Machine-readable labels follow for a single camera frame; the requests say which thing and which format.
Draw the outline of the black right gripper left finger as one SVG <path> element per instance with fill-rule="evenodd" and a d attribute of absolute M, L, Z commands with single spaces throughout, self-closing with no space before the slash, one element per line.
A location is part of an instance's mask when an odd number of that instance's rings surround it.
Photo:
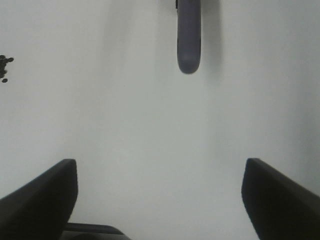
<path fill-rule="evenodd" d="M 2 240 L 57 240 L 78 196 L 77 164 L 64 159 L 1 198 Z"/>

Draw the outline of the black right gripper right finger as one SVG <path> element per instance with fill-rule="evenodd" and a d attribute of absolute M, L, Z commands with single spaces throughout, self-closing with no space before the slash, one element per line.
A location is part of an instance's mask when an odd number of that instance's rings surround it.
<path fill-rule="evenodd" d="M 259 158 L 249 158 L 241 197 L 261 240 L 318 240 L 320 197 Z"/>

